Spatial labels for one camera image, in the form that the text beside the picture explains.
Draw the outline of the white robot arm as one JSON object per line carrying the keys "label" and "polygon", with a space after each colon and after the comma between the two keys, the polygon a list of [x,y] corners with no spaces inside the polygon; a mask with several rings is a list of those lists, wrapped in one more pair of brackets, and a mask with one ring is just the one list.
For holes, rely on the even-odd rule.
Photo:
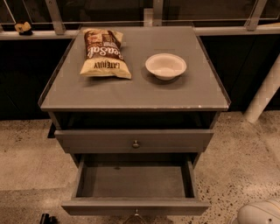
{"label": "white robot arm", "polygon": [[280,224],[280,199],[266,199],[242,206],[227,224]]}

